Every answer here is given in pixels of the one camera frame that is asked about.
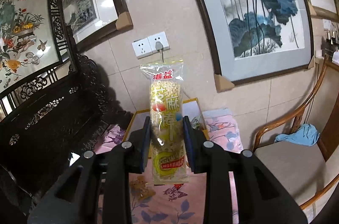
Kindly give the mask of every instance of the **pink floral tablecloth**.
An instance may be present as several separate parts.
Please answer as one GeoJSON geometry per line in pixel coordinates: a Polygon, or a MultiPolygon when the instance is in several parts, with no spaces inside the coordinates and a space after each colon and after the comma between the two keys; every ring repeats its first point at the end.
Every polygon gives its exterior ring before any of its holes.
{"type": "MultiPolygon", "coordinates": [[[[205,119],[210,140],[223,147],[226,151],[240,153],[243,146],[237,123],[232,115],[205,119]]],[[[118,126],[110,128],[98,141],[94,151],[107,152],[120,144],[125,131],[118,126]]],[[[130,173],[130,198],[133,223],[163,223],[163,224],[201,224],[203,223],[206,174],[194,174],[187,168],[189,183],[176,185],[154,186],[149,159],[142,175],[130,173]]],[[[233,223],[239,223],[238,205],[233,173],[229,173],[233,223]]]]}

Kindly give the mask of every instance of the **blue cloth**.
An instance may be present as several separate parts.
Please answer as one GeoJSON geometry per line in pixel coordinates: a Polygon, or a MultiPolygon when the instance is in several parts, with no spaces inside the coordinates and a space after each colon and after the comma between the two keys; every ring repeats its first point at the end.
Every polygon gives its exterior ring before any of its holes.
{"type": "Polygon", "coordinates": [[[303,124],[296,132],[292,134],[280,134],[274,140],[274,143],[288,141],[291,143],[313,146],[319,139],[320,134],[313,125],[303,124]]]}

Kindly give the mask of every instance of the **beige seat cushion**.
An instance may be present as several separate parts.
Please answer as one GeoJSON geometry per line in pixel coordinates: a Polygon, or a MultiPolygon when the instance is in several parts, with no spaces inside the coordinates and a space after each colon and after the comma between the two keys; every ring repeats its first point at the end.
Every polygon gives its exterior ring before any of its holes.
{"type": "Polygon", "coordinates": [[[301,205],[325,185],[325,160],[318,145],[278,142],[258,148],[255,155],[301,205]]]}

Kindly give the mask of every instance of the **white outlet plate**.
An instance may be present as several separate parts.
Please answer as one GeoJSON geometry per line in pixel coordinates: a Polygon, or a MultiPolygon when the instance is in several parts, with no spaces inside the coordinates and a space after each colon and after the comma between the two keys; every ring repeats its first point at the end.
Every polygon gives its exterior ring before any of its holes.
{"type": "Polygon", "coordinates": [[[162,43],[162,46],[164,47],[164,51],[165,50],[169,50],[170,46],[168,44],[168,40],[166,38],[166,34],[164,31],[154,34],[152,36],[148,37],[148,40],[150,42],[150,48],[152,50],[153,53],[157,53],[158,51],[155,49],[155,43],[157,41],[160,41],[162,43]]]}
{"type": "Polygon", "coordinates": [[[330,31],[332,22],[330,20],[323,19],[322,22],[324,23],[324,31],[330,31]]]}
{"type": "Polygon", "coordinates": [[[132,42],[132,46],[135,52],[135,55],[138,59],[152,55],[152,50],[150,48],[150,43],[148,38],[137,40],[132,42]]]}

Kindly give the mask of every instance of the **sesame stick snack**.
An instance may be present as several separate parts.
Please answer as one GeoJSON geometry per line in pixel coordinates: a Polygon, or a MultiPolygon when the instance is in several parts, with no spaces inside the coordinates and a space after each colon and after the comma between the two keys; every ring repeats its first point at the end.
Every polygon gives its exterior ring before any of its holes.
{"type": "Polygon", "coordinates": [[[150,76],[152,175],[154,184],[188,181],[182,124],[183,62],[140,66],[150,76]]]}

